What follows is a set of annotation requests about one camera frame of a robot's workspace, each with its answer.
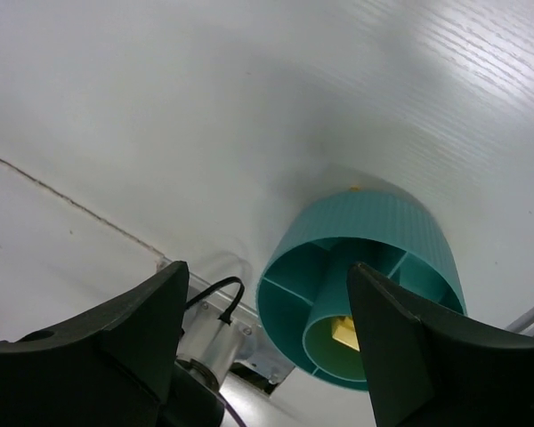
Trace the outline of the long yellow lego brick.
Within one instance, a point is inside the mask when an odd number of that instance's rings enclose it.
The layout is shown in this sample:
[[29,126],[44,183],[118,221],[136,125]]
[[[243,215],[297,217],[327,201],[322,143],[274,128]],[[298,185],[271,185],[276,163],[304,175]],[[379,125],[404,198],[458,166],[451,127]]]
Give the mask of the long yellow lego brick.
[[335,341],[342,345],[356,351],[360,350],[352,317],[341,316],[333,318],[331,320],[331,335]]

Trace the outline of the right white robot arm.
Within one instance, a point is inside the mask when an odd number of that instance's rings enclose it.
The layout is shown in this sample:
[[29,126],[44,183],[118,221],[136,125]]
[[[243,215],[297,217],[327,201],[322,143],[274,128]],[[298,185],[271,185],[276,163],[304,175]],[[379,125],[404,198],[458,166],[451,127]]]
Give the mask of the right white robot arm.
[[[376,424],[534,426],[534,337],[431,302],[368,265],[348,301]],[[220,384],[243,347],[231,312],[184,313],[174,262],[132,290],[0,342],[0,426],[218,426]]]

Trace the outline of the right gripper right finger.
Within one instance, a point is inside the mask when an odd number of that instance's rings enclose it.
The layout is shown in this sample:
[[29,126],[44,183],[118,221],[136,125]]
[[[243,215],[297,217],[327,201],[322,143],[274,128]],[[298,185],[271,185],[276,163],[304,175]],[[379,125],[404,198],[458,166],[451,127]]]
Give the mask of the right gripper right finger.
[[378,426],[534,426],[534,337],[427,300],[364,263],[347,289]]

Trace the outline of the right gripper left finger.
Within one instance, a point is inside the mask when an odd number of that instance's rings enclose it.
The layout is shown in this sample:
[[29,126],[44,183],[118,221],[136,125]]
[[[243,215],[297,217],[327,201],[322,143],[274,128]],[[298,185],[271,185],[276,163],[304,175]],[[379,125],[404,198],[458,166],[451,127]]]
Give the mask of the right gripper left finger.
[[0,426],[154,426],[167,402],[189,270],[16,342],[0,341]]

